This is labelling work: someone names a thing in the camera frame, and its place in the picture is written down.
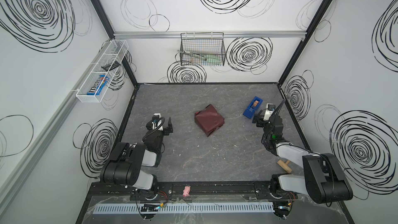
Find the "red wrapping paper sheet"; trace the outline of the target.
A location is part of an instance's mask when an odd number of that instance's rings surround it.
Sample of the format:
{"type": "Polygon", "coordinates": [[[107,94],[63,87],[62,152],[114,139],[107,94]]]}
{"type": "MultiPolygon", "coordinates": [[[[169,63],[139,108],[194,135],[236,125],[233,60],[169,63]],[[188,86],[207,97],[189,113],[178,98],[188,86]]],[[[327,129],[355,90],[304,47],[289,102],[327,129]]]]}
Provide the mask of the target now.
{"type": "Polygon", "coordinates": [[[202,111],[195,113],[194,122],[201,128],[205,135],[209,137],[224,125],[225,120],[215,107],[209,104],[202,111]]]}

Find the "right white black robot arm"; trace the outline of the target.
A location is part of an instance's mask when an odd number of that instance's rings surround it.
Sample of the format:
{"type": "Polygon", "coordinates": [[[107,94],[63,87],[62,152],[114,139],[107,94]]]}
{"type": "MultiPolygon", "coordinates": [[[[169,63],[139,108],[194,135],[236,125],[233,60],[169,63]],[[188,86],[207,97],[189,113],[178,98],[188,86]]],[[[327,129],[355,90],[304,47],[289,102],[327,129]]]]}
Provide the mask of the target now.
{"type": "Polygon", "coordinates": [[[307,195],[318,204],[351,200],[352,187],[333,154],[301,148],[283,137],[283,119],[279,115],[283,105],[267,103],[252,122],[263,130],[261,143],[265,149],[301,167],[304,175],[274,174],[269,186],[272,196],[280,198],[291,192],[307,195]]]}

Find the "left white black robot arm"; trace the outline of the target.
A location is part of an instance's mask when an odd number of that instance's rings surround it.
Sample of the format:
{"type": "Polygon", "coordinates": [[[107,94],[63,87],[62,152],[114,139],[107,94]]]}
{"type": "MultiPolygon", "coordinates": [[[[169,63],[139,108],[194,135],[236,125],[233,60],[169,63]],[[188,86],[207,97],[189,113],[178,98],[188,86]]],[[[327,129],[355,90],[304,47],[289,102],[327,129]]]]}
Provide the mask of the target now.
{"type": "Polygon", "coordinates": [[[142,167],[159,166],[165,151],[164,137],[173,133],[171,118],[154,114],[146,124],[147,132],[140,142],[118,143],[100,172],[100,182],[109,185],[133,187],[137,191],[156,196],[158,180],[142,167]]]}

